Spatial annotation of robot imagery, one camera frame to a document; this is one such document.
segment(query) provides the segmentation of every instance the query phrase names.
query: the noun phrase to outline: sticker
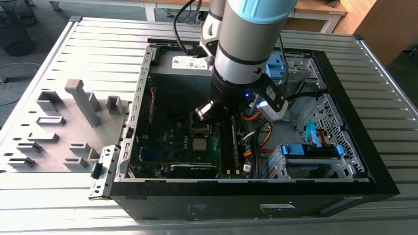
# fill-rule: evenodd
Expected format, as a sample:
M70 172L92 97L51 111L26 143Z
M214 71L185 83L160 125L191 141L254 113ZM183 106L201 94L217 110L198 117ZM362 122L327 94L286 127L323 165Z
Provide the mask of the sticker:
M193 58L191 56L173 57L171 68L186 70L207 70L209 63L205 58Z
M243 171L250 172L251 171L251 166L250 165L243 165Z

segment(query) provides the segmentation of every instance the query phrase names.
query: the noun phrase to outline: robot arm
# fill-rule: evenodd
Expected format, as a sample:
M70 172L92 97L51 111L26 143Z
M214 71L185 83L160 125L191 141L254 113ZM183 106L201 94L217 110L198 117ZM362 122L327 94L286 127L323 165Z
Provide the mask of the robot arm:
M210 102L197 108L202 121L215 124L247 108L255 92L281 116L287 101L263 73L283 24L298 0L227 0L213 67Z
M210 1L209 16L202 26L202 40L219 36L226 2L227 0Z

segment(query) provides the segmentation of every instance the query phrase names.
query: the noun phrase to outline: metal workbench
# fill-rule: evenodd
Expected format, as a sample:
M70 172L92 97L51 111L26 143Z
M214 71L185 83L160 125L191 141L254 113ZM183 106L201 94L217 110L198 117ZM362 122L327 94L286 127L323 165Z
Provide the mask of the metal workbench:
M179 25L185 40L199 27ZM285 47L323 50L363 121L401 195L329 218L134 221L114 201L90 201L88 173L2 173L0 232L413 234L418 228L418 112L366 43L349 35L285 31ZM35 93L83 79L98 99L134 99L147 38L173 39L169 23L83 18L70 22L0 132L11 144Z

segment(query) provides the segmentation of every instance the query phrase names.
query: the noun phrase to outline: motherboard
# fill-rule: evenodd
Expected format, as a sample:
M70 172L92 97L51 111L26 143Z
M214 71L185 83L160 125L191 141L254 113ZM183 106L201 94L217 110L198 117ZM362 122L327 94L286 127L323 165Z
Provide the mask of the motherboard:
M219 126L201 122L193 110L150 88L144 99L136 135L138 151L131 156L135 178L241 178L243 159L239 154L235 120Z

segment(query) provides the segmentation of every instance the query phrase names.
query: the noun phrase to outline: table leg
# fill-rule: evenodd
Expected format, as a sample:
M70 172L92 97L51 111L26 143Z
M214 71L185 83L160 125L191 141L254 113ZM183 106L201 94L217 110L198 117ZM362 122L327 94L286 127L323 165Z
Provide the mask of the table leg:
M321 29L322 33L333 33L334 29L338 25L341 16L339 15L330 15L330 18L327 20L327 22L325 23L325 26Z
M55 11L59 11L60 10L60 2L59 1L50 1L50 4L52 6L52 9Z
M155 8L156 8L155 3L144 2L144 8L146 8L147 21L156 21L155 20Z

